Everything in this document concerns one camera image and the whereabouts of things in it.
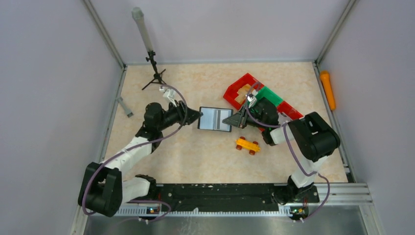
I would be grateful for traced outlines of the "black leather card holder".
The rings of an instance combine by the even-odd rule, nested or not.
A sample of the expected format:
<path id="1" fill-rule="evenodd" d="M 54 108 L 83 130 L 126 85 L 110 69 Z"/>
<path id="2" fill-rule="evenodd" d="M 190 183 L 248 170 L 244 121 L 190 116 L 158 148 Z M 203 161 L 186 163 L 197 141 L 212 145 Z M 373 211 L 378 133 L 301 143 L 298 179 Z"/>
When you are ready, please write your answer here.
<path id="1" fill-rule="evenodd" d="M 233 115 L 233 109 L 201 106 L 199 112 L 202 113 L 198 119 L 199 130 L 231 132 L 231 125 L 223 123 L 223 120 Z"/>

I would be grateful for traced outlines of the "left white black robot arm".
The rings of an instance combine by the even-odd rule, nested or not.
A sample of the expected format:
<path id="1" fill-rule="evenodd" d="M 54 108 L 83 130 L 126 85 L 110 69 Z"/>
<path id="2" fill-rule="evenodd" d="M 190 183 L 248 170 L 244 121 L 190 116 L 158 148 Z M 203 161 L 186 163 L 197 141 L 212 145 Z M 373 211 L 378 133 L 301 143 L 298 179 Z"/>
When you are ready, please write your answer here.
<path id="1" fill-rule="evenodd" d="M 202 116 L 201 111 L 189 108 L 184 101 L 169 103 L 167 110 L 157 102 L 148 104 L 144 122 L 132 140 L 113 157 L 87 165 L 78 196 L 78 205 L 84 214 L 112 217 L 122 204 L 134 199 L 154 201 L 157 196 L 154 178 L 137 175 L 124 181 L 123 174 L 155 152 L 166 139 L 163 130 L 174 124 L 180 127 L 191 125 Z"/>

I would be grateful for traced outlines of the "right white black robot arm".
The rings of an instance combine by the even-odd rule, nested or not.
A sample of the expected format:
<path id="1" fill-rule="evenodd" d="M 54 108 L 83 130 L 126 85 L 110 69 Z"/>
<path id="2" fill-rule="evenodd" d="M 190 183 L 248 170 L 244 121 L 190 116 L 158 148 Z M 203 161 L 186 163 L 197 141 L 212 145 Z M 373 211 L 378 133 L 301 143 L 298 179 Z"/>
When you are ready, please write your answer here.
<path id="1" fill-rule="evenodd" d="M 288 177 L 287 185 L 272 197 L 278 204 L 301 201 L 313 188 L 317 177 L 329 183 L 320 168 L 340 146 L 341 140 L 317 112 L 281 124 L 271 101 L 264 97 L 249 98 L 236 114 L 222 122 L 241 129 L 248 125 L 262 128 L 262 137 L 269 146 L 287 143 L 297 169 Z"/>

